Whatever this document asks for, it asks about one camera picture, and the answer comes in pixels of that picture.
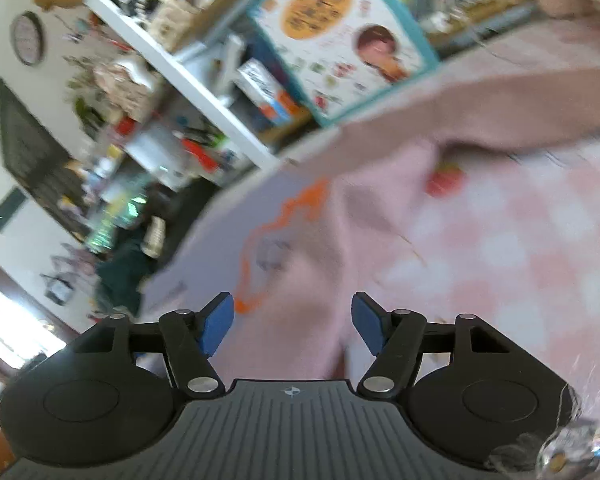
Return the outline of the pink and purple sweater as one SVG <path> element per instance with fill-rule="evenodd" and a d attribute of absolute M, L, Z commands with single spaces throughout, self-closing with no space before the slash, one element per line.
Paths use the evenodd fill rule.
<path fill-rule="evenodd" d="M 214 360 L 222 378 L 328 377 L 352 295 L 389 261 L 444 148 L 527 151 L 598 128 L 600 67 L 475 80 L 439 70 L 200 220 L 148 282 L 142 317 L 230 292 L 238 320 Z"/>

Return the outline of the dark green cloth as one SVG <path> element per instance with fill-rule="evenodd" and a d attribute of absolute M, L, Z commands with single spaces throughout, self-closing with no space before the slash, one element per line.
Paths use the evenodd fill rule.
<path fill-rule="evenodd" d="M 99 310 L 109 314 L 124 309 L 137 316 L 143 298 L 140 283 L 151 276 L 156 267 L 157 260 L 143 252 L 141 242 L 124 243 L 96 269 L 95 301 Z"/>

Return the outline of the white wrist watch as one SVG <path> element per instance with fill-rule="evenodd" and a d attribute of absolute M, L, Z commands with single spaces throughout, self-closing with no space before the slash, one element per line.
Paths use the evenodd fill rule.
<path fill-rule="evenodd" d="M 158 259 L 162 253 L 164 240 L 166 239 L 166 222 L 163 218 L 153 216 L 149 222 L 140 248 L 149 258 Z"/>

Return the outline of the pink checkered desk mat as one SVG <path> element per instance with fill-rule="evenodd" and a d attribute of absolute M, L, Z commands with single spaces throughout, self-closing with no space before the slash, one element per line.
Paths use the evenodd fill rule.
<path fill-rule="evenodd" d="M 600 67 L 600 20 L 531 25 L 442 68 L 461 80 Z M 367 289 L 389 308 L 474 312 L 573 380 L 600 417 L 600 128 L 548 148 L 444 148 Z"/>

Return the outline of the usmile toothbrush box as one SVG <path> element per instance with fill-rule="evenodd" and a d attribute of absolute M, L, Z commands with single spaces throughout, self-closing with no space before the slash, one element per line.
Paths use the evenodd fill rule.
<path fill-rule="evenodd" d="M 236 70 L 234 84 L 274 126 L 289 124 L 300 112 L 287 90 L 255 58 Z"/>

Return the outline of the floral fabric bag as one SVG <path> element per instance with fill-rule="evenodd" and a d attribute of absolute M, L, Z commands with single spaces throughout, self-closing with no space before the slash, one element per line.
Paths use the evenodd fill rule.
<path fill-rule="evenodd" d="M 108 101 L 134 122 L 146 122 L 166 83 L 138 54 L 126 54 L 94 68 L 94 78 Z"/>

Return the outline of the teal children's sound book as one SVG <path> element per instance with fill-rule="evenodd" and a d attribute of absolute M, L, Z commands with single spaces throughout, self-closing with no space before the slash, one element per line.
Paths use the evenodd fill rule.
<path fill-rule="evenodd" d="M 400 0 L 257 0 L 250 16 L 322 126 L 438 65 Z"/>

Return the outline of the cream quilted handbag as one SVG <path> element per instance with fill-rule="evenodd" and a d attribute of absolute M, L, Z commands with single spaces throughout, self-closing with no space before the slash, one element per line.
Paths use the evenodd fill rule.
<path fill-rule="evenodd" d="M 189 34 L 198 9 L 187 0 L 136 0 L 135 21 L 173 53 Z"/>

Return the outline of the white bookshelf frame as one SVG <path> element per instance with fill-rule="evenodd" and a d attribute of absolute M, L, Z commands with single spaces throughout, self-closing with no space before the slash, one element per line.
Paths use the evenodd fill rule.
<path fill-rule="evenodd" d="M 126 16 L 114 0 L 84 0 L 84 4 L 230 138 L 254 166 L 268 168 L 277 162 L 259 138 L 258 111 L 247 98 L 236 90 L 220 98 L 212 92 L 214 66 L 222 54 L 222 44 L 205 47 L 195 41 L 171 54 Z"/>

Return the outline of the round wall clock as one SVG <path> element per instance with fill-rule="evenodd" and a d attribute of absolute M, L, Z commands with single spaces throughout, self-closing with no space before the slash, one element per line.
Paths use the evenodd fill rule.
<path fill-rule="evenodd" d="M 32 11 L 17 15 L 10 26 L 10 44 L 18 61 L 25 66 L 37 66 L 46 51 L 42 21 Z"/>

